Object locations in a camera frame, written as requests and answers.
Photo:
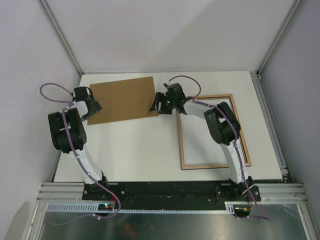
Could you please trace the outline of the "brown cardboard backing board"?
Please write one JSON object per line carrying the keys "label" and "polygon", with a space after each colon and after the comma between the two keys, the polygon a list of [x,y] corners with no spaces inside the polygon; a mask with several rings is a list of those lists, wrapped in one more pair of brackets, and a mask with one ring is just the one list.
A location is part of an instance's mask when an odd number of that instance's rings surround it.
{"label": "brown cardboard backing board", "polygon": [[156,97],[154,80],[151,76],[95,83],[89,88],[102,110],[88,118],[88,125],[159,115],[156,111],[150,111]]}

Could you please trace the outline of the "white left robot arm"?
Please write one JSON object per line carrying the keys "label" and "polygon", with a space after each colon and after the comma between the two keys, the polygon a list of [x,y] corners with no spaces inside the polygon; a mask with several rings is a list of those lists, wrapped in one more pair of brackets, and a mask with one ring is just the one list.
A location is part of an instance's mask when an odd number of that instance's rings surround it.
{"label": "white left robot arm", "polygon": [[48,115],[53,146],[70,156],[84,178],[82,199],[106,200],[111,193],[103,171],[94,162],[86,146],[87,134],[83,122],[102,110],[92,90],[86,86],[76,87],[70,93],[72,101],[61,111]]}

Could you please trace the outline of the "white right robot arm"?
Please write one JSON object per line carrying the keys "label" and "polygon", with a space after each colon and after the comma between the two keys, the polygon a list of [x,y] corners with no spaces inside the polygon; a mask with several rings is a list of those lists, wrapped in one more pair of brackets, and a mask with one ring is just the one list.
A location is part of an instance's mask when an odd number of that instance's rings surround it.
{"label": "white right robot arm", "polygon": [[211,138],[220,145],[229,168],[229,179],[232,187],[231,196],[242,201],[248,195],[253,198],[254,182],[249,175],[245,162],[241,157],[240,138],[241,125],[226,102],[217,105],[205,103],[195,97],[185,96],[180,84],[164,84],[166,92],[156,92],[150,112],[171,115],[173,110],[183,115],[196,116],[205,120]]}

